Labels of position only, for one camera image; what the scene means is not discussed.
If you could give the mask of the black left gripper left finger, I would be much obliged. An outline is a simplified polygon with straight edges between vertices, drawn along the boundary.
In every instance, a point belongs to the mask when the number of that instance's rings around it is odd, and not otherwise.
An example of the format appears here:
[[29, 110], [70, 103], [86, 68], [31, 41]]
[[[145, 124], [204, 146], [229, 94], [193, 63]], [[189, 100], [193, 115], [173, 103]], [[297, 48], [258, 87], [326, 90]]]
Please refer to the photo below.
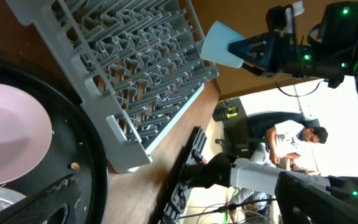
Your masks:
[[75, 223], [81, 191], [74, 173], [0, 211], [0, 224]]

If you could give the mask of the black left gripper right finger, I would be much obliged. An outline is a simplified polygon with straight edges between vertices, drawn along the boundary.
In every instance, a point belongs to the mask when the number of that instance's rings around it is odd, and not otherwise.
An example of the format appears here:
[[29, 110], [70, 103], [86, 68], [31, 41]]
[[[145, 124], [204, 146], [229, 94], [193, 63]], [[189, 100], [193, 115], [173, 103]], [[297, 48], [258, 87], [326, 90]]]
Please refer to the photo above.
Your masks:
[[358, 177], [281, 172], [275, 196], [284, 224], [358, 223]]

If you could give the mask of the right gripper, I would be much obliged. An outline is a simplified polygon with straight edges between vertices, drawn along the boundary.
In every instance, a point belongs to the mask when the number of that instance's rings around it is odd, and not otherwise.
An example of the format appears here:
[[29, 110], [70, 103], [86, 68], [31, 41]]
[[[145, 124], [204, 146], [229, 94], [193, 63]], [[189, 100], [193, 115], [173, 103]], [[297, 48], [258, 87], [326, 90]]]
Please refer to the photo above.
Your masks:
[[344, 80], [347, 69], [347, 7], [326, 6], [322, 21], [298, 41], [295, 6], [276, 6], [267, 11], [266, 33], [232, 42], [228, 51], [244, 60], [242, 68], [257, 76], [285, 73], [294, 78], [316, 77], [331, 88]]

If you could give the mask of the light blue cup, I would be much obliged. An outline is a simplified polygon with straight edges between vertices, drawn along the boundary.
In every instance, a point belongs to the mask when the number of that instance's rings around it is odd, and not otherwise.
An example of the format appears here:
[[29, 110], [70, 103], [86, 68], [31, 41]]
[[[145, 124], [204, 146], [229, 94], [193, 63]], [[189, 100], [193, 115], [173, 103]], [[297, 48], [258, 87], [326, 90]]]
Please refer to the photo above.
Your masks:
[[225, 65], [232, 68], [241, 68], [244, 60], [230, 53], [229, 44], [246, 38], [223, 23], [216, 21], [207, 33], [201, 48], [200, 57], [203, 60]]

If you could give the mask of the pink bowl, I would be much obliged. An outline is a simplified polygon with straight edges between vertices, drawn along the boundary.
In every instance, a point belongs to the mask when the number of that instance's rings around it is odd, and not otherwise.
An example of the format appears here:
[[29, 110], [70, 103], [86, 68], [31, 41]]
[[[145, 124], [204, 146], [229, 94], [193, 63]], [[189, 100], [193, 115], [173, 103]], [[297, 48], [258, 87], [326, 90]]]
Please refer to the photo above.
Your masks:
[[0, 184], [35, 168], [48, 152], [52, 135], [49, 115], [34, 96], [0, 84]]

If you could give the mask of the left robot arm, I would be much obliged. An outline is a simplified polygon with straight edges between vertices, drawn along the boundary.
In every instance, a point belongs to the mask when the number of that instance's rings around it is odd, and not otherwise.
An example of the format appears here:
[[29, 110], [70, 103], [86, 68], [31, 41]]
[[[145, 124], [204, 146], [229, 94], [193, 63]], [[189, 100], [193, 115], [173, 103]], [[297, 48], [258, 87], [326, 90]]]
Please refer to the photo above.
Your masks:
[[[220, 153], [185, 164], [177, 183], [181, 194], [212, 185], [264, 192], [278, 202], [284, 223], [358, 223], [358, 177], [307, 175]], [[68, 174], [0, 210], [0, 223], [75, 223], [80, 200], [78, 180]]]

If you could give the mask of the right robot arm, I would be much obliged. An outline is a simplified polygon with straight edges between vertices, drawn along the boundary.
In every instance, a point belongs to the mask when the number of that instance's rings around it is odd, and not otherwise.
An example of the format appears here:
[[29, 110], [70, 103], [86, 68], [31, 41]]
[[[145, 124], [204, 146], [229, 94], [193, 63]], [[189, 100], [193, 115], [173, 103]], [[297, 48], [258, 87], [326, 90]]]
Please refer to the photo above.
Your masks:
[[295, 4], [269, 9], [268, 31], [231, 41], [228, 52], [257, 76], [316, 77], [330, 88], [352, 76], [358, 94], [358, 1], [328, 4], [321, 22], [310, 29], [306, 44], [296, 38], [295, 17], [300, 12], [301, 6]]

